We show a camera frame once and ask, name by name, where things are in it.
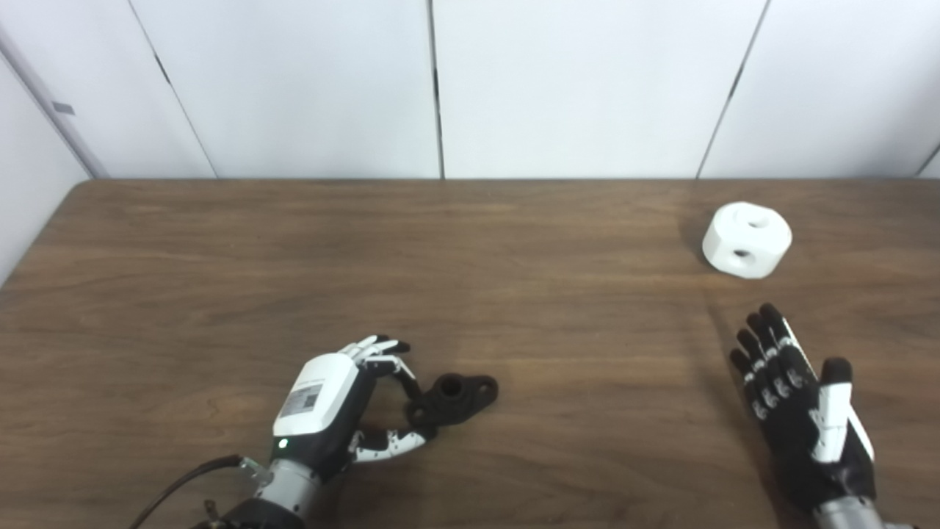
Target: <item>barcode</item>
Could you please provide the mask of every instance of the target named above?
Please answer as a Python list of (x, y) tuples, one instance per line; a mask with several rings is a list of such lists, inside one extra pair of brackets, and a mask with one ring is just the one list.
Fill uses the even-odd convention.
[(313, 406), (317, 404), (317, 397), (320, 396), (320, 389), (322, 387), (322, 384), (315, 384), (290, 392), (288, 399), (284, 401), (284, 407), (281, 408), (281, 412), (277, 417), (288, 417), (290, 415), (311, 411)]

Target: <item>white wall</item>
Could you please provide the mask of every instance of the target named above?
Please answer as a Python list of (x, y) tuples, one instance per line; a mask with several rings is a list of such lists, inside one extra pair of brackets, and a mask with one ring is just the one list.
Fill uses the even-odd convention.
[(447, 178), (694, 178), (764, 0), (434, 0)]
[(86, 178), (0, 56), (0, 283), (69, 190)]
[(927, 164), (927, 167), (920, 171), (920, 176), (925, 178), (940, 178), (940, 155), (933, 157), (931, 163)]
[(440, 177), (426, 0), (133, 5), (220, 177)]
[(914, 176), (938, 141), (940, 2), (772, 0), (701, 176)]
[(0, 0), (0, 44), (97, 176), (214, 177), (126, 0)]

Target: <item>black cable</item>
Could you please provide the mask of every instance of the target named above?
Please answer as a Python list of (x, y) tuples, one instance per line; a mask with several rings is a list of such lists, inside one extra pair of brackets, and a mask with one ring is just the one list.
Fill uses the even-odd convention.
[(204, 473), (210, 473), (212, 471), (217, 471), (219, 469), (226, 469), (230, 467), (237, 467), (242, 462), (242, 457), (238, 454), (232, 454), (231, 456), (219, 457), (211, 461), (206, 461), (205, 463), (195, 467), (188, 473), (184, 474), (180, 479), (173, 482), (172, 485), (164, 489), (163, 492), (157, 495), (156, 498), (150, 502), (150, 505), (141, 511), (140, 515), (137, 516), (137, 519), (133, 521), (131, 526), (128, 529), (137, 529), (140, 527), (140, 524), (143, 523), (150, 514), (153, 513), (154, 509), (160, 506), (166, 498), (170, 496), (173, 492), (176, 492), (177, 489), (185, 485), (187, 482), (192, 480), (195, 477), (199, 477)]

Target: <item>white cube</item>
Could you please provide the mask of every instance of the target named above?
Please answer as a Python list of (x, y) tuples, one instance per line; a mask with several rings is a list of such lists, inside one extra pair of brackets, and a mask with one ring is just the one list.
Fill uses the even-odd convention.
[(755, 280), (774, 271), (792, 239), (790, 226), (776, 211), (732, 202), (714, 213), (702, 251), (718, 270)]

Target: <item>white plastic casing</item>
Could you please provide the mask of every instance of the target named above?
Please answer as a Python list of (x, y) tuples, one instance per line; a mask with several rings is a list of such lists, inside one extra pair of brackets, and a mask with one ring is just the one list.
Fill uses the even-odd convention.
[(336, 419), (358, 374), (355, 362), (339, 353), (307, 362), (274, 421), (274, 436), (323, 431)]

